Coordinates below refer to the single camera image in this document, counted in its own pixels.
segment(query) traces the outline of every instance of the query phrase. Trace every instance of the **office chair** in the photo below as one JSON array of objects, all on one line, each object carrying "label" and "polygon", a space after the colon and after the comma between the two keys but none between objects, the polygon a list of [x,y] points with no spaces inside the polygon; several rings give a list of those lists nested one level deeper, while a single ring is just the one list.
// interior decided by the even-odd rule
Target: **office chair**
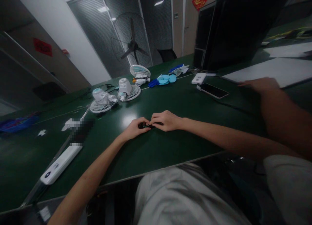
[{"label": "office chair", "polygon": [[158,50],[158,52],[159,52],[163,62],[168,62],[168,61],[171,61],[171,60],[174,60],[177,58],[173,49]]}]

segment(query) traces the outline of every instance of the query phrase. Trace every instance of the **black chair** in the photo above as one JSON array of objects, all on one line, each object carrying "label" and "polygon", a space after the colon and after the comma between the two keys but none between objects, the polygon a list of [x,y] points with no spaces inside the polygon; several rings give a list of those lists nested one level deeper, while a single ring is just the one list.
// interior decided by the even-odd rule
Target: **black chair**
[{"label": "black chair", "polygon": [[66,94],[66,92],[55,82],[48,82],[40,85],[33,88],[32,91],[44,102]]},{"label": "black chair", "polygon": [[171,61],[171,60],[174,60],[177,58],[173,49],[158,50],[158,52],[159,52],[163,62],[168,62],[168,61]]}]

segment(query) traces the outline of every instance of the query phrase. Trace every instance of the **desk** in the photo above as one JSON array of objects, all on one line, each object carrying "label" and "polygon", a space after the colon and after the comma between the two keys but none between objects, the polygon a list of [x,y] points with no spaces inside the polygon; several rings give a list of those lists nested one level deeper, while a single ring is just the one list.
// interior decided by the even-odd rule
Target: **desk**
[{"label": "desk", "polygon": [[[181,63],[191,65],[192,55],[151,67],[151,78],[167,74],[169,69]],[[232,70],[244,67],[245,65],[235,66]],[[96,119],[83,149],[58,180],[48,188],[41,200],[56,198],[68,193],[88,166],[127,127],[131,120],[141,116],[150,119],[155,112],[170,110],[181,117],[224,125],[261,136],[266,135],[261,119],[214,102],[191,84],[192,79],[193,75],[188,74],[181,75],[175,83],[166,86],[148,88],[147,85],[143,85],[139,97],[130,102],[119,102],[116,109]],[[116,79],[108,81],[112,84],[116,82],[118,82]],[[255,92],[239,88],[217,77],[206,78],[205,82],[230,92],[229,96],[222,99],[222,102],[260,115],[260,99]],[[289,92],[296,97],[296,100],[305,104],[304,96],[299,96],[302,88],[311,94],[312,82],[290,88]],[[50,110],[56,107],[43,113],[39,122],[30,128],[0,139],[1,212],[18,208],[22,204],[68,137],[69,130],[61,132],[65,121],[69,118],[80,118],[85,112],[85,106],[92,102],[92,99],[75,99],[85,91],[87,89],[65,95],[45,107],[33,107],[2,117],[2,119],[16,118],[31,111]],[[87,118],[95,118],[95,115],[89,112]],[[47,130],[46,135],[37,137],[42,129]],[[222,149],[218,146],[184,131],[162,132],[153,129],[124,145],[109,167],[101,185],[204,158],[220,151]]]}]

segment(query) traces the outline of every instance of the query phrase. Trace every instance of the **fan guard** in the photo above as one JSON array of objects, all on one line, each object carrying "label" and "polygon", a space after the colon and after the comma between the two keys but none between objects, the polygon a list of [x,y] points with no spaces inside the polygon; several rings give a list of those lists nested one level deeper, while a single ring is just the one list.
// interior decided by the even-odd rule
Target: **fan guard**
[{"label": "fan guard", "polygon": [[111,109],[110,104],[99,105],[99,104],[97,104],[97,102],[95,100],[91,103],[91,106],[90,106],[90,110],[96,114],[108,111],[110,109]]},{"label": "fan guard", "polygon": [[124,98],[125,102],[131,101],[132,99],[135,99],[141,93],[141,88],[138,87],[137,85],[131,85],[131,87],[132,87],[131,94]]},{"label": "fan guard", "polygon": [[141,65],[132,65],[130,67],[130,73],[136,77],[137,74],[141,74],[141,75],[146,75],[147,77],[150,77],[150,71],[146,68],[146,67],[143,67]]}]

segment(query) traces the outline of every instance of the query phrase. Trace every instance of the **white wall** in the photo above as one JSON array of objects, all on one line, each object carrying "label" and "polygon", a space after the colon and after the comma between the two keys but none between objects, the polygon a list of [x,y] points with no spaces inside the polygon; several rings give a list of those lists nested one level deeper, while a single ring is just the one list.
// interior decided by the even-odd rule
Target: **white wall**
[{"label": "white wall", "polygon": [[111,79],[65,0],[21,0],[91,85]]}]

